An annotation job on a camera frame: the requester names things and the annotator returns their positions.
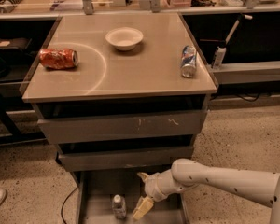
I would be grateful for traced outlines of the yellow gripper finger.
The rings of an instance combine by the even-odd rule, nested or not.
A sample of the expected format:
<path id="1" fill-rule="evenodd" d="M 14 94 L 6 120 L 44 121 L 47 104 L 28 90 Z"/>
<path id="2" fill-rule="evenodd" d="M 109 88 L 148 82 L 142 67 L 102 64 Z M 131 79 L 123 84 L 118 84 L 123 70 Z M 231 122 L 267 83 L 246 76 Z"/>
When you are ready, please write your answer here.
<path id="1" fill-rule="evenodd" d="M 138 172 L 137 175 L 141 178 L 143 182 L 146 182 L 149 178 L 149 175 L 147 173 Z"/>
<path id="2" fill-rule="evenodd" d="M 140 197 L 136 207 L 133 210 L 133 219 L 140 220 L 147 212 L 149 212 L 154 205 L 154 201 L 146 196 Z"/>

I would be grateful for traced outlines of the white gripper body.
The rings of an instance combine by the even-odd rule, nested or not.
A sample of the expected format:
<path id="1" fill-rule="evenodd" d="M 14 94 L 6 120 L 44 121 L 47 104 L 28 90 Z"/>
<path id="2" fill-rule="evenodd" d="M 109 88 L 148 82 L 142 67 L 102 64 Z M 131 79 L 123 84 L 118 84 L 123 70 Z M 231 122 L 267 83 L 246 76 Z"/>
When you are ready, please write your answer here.
<path id="1" fill-rule="evenodd" d="M 165 199 L 165 195 L 158 186 L 159 175 L 159 173 L 153 175 L 145 174 L 144 177 L 145 194 L 154 202 L 160 202 Z"/>

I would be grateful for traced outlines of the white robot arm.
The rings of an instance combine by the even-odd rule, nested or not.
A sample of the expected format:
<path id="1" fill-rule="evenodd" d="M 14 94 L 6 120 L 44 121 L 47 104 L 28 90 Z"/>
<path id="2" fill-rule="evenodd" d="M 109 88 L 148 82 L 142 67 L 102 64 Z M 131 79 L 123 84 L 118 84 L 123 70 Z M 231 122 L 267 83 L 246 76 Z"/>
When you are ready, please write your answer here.
<path id="1" fill-rule="evenodd" d="M 139 199 L 133 211 L 134 220 L 140 220 L 155 202 L 204 184 L 270 207 L 270 224 L 280 224 L 280 173 L 209 167 L 178 159 L 162 173 L 137 175 L 145 184 L 146 196 Z"/>

